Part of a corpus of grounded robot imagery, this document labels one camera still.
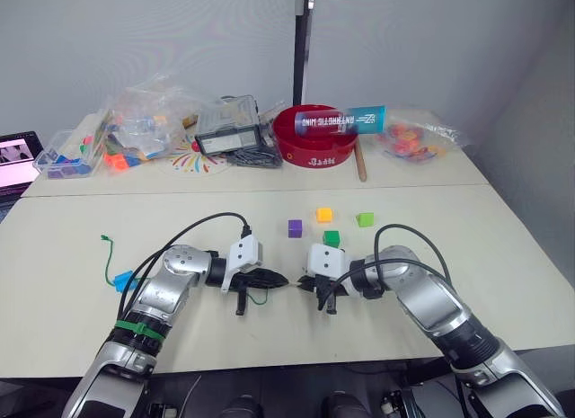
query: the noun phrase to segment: white tabletop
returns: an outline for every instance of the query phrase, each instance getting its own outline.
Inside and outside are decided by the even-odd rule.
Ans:
[[[315,223],[320,206],[334,209],[331,224]],[[265,266],[291,282],[325,229],[340,230],[341,247],[353,258],[371,253],[375,228],[358,228],[359,212],[375,212],[378,225],[417,227],[445,255],[461,297],[511,348],[575,342],[573,288],[489,185],[25,198],[0,227],[0,377],[84,374],[119,301],[103,279],[108,246],[100,234],[115,240],[114,275],[135,268],[189,223],[224,210],[247,217]],[[303,238],[287,238],[289,218],[304,220]],[[218,219],[180,243],[225,252],[239,233],[235,219]],[[382,246],[392,244],[408,245],[439,268],[417,237],[390,231]],[[336,316],[319,313],[314,295],[293,286],[272,290],[265,306],[250,303],[243,317],[234,314],[235,301],[236,294],[218,289],[193,290],[157,371],[438,355],[393,293],[338,298]]]
[[[435,124],[437,118],[420,110],[395,110],[395,114],[417,122]],[[94,127],[95,114],[85,117],[77,128]],[[384,155],[373,137],[361,138],[367,181],[360,182],[355,158],[331,168],[310,170],[284,162],[277,170],[230,166],[226,169],[207,163],[211,171],[204,173],[201,165],[188,165],[194,154],[178,151],[181,156],[156,159],[120,173],[112,173],[101,165],[90,178],[49,180],[39,177],[24,196],[101,195],[126,193],[178,193],[200,191],[290,191],[319,189],[369,189],[379,187],[437,186],[485,184],[487,180],[463,151],[455,148],[438,160],[424,165],[410,164]]]

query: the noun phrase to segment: lime green cube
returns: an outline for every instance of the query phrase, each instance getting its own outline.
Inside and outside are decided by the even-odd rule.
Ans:
[[[359,213],[356,216],[359,227],[372,227],[375,223],[374,213]]]
[[[323,243],[337,249],[340,246],[340,231],[323,232]]]

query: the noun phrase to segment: red bowl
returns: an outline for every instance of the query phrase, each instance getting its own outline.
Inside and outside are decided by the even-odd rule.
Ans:
[[[291,164],[304,168],[328,168],[345,161],[356,143],[357,135],[302,138],[296,134],[296,114],[301,111],[331,110],[326,105],[298,105],[282,111],[273,121],[279,151]]]

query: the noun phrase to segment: laptop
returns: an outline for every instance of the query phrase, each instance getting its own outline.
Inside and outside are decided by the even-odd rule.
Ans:
[[[0,136],[0,222],[38,176],[32,163],[40,151],[36,132]]]

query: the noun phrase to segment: yellow cube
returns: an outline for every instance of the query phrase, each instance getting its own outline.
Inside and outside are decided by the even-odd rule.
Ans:
[[[315,218],[319,223],[329,223],[333,220],[332,209],[321,208],[315,211]]]

